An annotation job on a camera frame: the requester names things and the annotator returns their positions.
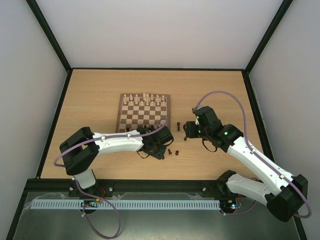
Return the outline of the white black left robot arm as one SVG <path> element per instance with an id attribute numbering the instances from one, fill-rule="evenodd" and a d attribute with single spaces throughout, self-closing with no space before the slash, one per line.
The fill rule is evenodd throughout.
<path id="1" fill-rule="evenodd" d="M 147 157 L 161 160 L 173 141 L 166 125 L 159 128 L 143 125 L 111 134 L 92 132 L 89 127 L 82 127 L 59 146 L 60 155 L 53 164 L 64 168 L 67 175 L 77 180 L 83 192 L 103 196 L 106 191 L 98 185 L 91 169 L 96 157 L 116 152 L 143 152 Z"/>

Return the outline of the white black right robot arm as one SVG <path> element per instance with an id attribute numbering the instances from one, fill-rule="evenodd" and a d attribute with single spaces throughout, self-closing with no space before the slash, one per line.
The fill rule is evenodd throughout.
<path id="1" fill-rule="evenodd" d="M 308 196 L 308 180 L 301 174 L 294 176 L 277 166 L 257 150 L 234 125 L 202 127 L 196 121 L 183 125 L 187 138 L 201 138 L 216 148 L 233 156 L 250 169 L 259 182 L 237 173 L 218 183 L 218 191 L 229 196 L 231 193 L 249 197 L 267 207 L 278 220 L 287 222 L 305 203 Z"/>

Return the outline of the wooden chess board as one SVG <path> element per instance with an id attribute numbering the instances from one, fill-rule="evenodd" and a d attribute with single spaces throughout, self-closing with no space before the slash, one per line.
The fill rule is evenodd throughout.
<path id="1" fill-rule="evenodd" d="M 139 103 L 135 104 L 135 95 L 139 96 Z M 154 105 L 146 105 L 143 101 L 143 93 L 122 93 L 119 99 L 118 114 L 115 131 L 117 133 L 126 132 L 126 128 L 135 130 L 139 127 L 155 127 L 167 121 L 167 127 L 171 127 L 171 96 L 169 94 L 146 93 L 154 96 Z M 133 96 L 133 103 L 130 103 L 129 97 Z M 156 104 L 156 95 L 159 95 L 160 105 Z M 166 98 L 166 103 L 162 103 L 162 95 Z M 127 105 L 123 105 L 123 98 L 127 97 Z"/>

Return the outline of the black aluminium frame rail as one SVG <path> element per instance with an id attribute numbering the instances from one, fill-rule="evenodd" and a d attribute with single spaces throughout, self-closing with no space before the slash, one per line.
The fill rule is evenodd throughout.
<path id="1" fill-rule="evenodd" d="M 125 193 L 143 194 L 198 194 L 204 198 L 216 200 L 234 199 L 236 193 L 221 192 L 222 184 L 217 180 L 120 180 L 98 179 L 96 186 L 86 189 L 91 195 L 111 198 Z M 23 190 L 27 195 L 31 192 L 66 193 L 68 197 L 85 198 L 71 179 L 29 179 Z"/>

